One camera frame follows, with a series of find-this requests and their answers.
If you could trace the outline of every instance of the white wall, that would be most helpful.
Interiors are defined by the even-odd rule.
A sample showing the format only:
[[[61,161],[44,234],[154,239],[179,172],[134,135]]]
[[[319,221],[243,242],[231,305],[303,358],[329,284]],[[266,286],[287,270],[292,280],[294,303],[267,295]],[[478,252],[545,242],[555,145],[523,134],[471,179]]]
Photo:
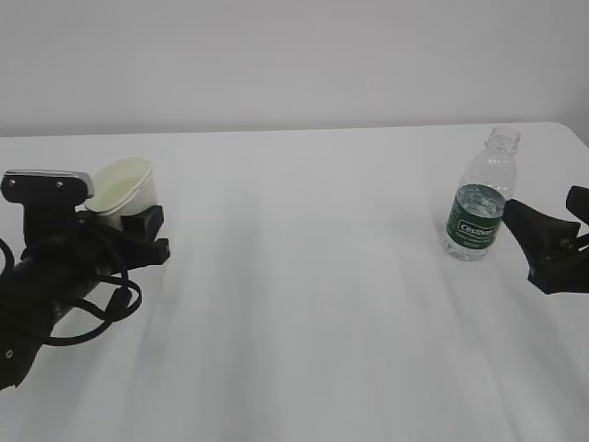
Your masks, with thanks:
[[[587,0],[0,0],[0,134],[543,121]]]

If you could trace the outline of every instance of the water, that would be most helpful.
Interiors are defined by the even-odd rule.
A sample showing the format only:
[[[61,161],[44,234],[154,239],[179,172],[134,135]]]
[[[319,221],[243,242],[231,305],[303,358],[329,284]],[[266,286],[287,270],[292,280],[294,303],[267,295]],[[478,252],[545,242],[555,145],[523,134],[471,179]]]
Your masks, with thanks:
[[[483,218],[479,224],[489,223],[493,218],[501,219],[505,208],[505,199],[500,193],[477,184],[468,184],[458,189],[456,201],[469,215]],[[463,247],[450,238],[447,231],[444,232],[442,243],[448,253],[462,261],[479,260],[489,251],[489,247],[484,250]]]

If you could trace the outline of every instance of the wire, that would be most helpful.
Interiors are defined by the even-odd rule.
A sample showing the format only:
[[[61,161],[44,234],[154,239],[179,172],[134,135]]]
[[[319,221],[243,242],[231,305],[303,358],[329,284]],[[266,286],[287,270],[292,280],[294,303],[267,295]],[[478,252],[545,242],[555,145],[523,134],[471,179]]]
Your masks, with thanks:
[[[141,287],[131,281],[129,279],[129,271],[127,266],[122,259],[121,255],[117,252],[116,248],[112,245],[110,238],[100,230],[101,224],[100,223],[88,223],[87,230],[92,233],[102,244],[105,248],[107,253],[109,254],[110,258],[113,260],[114,265],[116,268],[113,269],[113,272],[120,273],[121,277],[116,276],[107,276],[107,275],[96,275],[96,279],[102,283],[118,285],[120,288],[117,290],[125,290],[129,292],[133,290],[137,294],[137,298],[131,305],[127,305],[123,311],[105,311],[101,310],[95,304],[92,304],[89,301],[86,301],[82,298],[71,298],[67,299],[63,302],[63,304],[67,307],[72,308],[80,308],[94,317],[102,320],[102,323],[97,326],[94,330],[88,331],[86,333],[80,334],[78,336],[72,337],[53,337],[53,336],[44,336],[28,327],[25,327],[18,323],[17,321],[13,320],[12,318],[8,317],[3,311],[0,310],[0,320],[2,320],[5,324],[9,325],[13,329],[27,334],[28,336],[32,336],[38,339],[40,342],[51,345],[54,347],[65,347],[71,345],[78,345],[81,343],[86,343],[91,341],[92,339],[100,336],[103,332],[105,332],[113,322],[124,320],[131,316],[142,304],[143,298],[141,294]],[[0,273],[0,279],[5,277],[6,275],[10,274],[15,266],[15,258],[12,250],[8,245],[0,239],[0,249],[4,253],[5,256],[5,267],[2,273]],[[110,297],[110,300],[117,296],[117,290],[113,293]],[[131,300],[131,295],[128,295],[128,301]]]
[[[4,253],[4,269],[2,270],[2,273],[0,273],[0,279],[2,279],[4,277],[6,277],[8,274],[10,274],[12,272],[12,270],[14,269],[15,255],[12,253],[12,250],[10,249],[10,247],[8,247],[8,244],[6,244],[1,238],[0,238],[0,249]]]

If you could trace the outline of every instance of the green bottle label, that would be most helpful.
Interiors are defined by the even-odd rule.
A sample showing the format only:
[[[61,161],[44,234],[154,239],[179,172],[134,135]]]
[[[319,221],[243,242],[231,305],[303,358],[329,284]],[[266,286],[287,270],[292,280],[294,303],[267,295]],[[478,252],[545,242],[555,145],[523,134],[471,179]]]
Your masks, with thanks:
[[[494,189],[479,185],[476,187],[479,188],[483,203],[485,201],[504,201],[501,194]],[[458,245],[467,249],[484,250],[495,241],[500,225],[500,216],[486,218],[473,215],[460,205],[456,197],[445,229],[450,238]]]

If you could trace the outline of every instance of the white cup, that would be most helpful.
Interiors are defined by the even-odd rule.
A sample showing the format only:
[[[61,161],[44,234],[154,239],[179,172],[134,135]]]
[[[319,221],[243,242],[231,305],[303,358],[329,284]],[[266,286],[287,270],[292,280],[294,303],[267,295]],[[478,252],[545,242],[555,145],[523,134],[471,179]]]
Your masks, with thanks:
[[[153,173],[151,162],[142,157],[109,164],[93,178],[94,197],[86,201],[86,209],[121,230],[121,216],[137,215],[157,204]]]

